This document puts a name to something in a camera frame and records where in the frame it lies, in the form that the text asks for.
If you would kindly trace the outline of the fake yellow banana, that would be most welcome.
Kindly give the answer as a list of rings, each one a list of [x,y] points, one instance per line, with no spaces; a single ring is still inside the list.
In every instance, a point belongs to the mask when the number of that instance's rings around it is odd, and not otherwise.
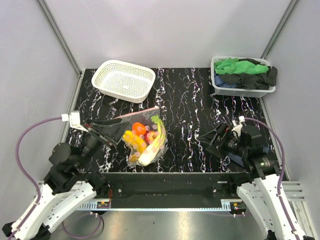
[[[147,143],[145,140],[131,130],[125,131],[122,140],[131,150],[128,157],[130,162],[136,162],[147,148]]]

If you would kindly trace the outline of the fake orange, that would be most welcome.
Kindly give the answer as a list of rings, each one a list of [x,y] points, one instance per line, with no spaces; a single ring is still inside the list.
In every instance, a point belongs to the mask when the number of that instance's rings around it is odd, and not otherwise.
[[[143,136],[146,134],[147,130],[146,130],[146,126],[143,125],[142,123],[140,122],[135,122],[133,125],[132,125],[132,132],[134,134],[136,134],[137,136]]]

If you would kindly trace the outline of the clear zip top bag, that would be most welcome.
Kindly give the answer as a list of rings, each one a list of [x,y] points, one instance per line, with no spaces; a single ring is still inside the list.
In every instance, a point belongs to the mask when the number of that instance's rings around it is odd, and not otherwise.
[[[127,158],[129,167],[146,167],[165,154],[167,132],[158,106],[128,113],[119,118],[128,122],[122,141],[130,149]]]

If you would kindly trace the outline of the fake red apple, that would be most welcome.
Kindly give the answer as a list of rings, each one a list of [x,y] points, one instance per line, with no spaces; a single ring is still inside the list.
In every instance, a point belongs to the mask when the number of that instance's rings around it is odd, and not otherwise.
[[[153,143],[153,141],[157,138],[158,135],[158,131],[147,131],[144,135],[144,140],[147,143],[147,145],[150,145]]]

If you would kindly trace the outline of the fake green celery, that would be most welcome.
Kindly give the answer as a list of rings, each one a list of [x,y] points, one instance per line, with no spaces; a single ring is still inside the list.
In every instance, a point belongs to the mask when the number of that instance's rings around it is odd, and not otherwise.
[[[160,117],[154,115],[151,117],[151,121],[157,126],[158,135],[138,158],[138,165],[143,167],[146,167],[157,160],[157,155],[164,149],[167,138],[165,126]]]

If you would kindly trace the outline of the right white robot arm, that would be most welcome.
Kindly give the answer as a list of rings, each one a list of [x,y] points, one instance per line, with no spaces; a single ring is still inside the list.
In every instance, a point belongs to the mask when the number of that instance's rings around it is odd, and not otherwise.
[[[242,160],[246,173],[230,177],[227,192],[244,202],[264,239],[309,240],[284,192],[278,161],[264,150],[261,138],[256,126],[222,123],[199,140],[218,158],[232,154]]]

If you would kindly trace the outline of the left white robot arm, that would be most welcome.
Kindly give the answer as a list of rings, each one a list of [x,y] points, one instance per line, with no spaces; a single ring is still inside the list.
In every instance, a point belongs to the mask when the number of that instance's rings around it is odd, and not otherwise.
[[[116,146],[122,139],[129,122],[121,118],[103,121],[71,123],[86,133],[79,147],[58,143],[52,150],[49,172],[39,186],[23,167],[20,160],[20,145],[23,137],[37,124],[25,130],[15,147],[15,160],[22,173],[35,186],[36,196],[26,211],[14,222],[6,223],[2,231],[8,239],[48,240],[58,225],[84,202],[95,197],[111,195],[110,182],[98,171],[81,175],[101,145]]]

